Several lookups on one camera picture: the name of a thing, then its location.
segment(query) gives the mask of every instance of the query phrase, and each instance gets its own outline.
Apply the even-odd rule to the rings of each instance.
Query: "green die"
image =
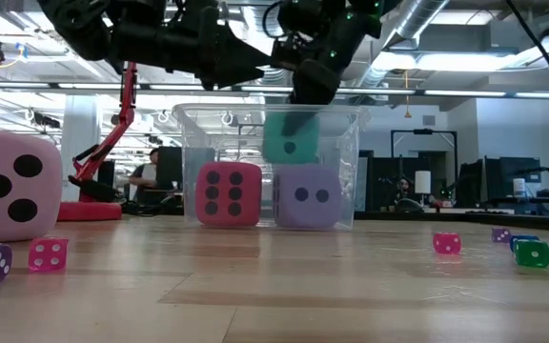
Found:
[[[549,265],[548,243],[519,239],[514,245],[516,263],[526,267],[545,268]]]
[[[319,141],[319,118],[313,116],[293,136],[281,134],[284,113],[271,113],[264,121],[264,159],[273,164],[314,163]]]

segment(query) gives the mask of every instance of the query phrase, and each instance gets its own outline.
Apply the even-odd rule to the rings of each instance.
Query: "table surface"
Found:
[[[459,232],[461,255],[436,255],[434,232]],[[70,239],[64,272],[28,273],[28,243],[11,244],[0,342],[549,343],[549,269],[517,266],[488,226],[283,232],[159,216],[52,235]]]

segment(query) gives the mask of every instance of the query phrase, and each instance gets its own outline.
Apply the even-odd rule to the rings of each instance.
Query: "teal foam die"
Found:
[[[293,136],[281,134],[286,114],[271,113],[264,121],[263,154],[273,164],[314,163],[319,140],[319,118],[313,116]]]

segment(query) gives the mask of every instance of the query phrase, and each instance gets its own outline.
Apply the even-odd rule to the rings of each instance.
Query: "white pillar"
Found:
[[[67,95],[63,123],[63,201],[77,201],[79,188],[69,182],[76,171],[71,160],[101,142],[102,113],[96,95]]]

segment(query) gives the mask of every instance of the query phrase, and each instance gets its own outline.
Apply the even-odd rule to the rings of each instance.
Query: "transparent storage container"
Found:
[[[189,226],[353,227],[365,109],[187,104],[173,113]]]

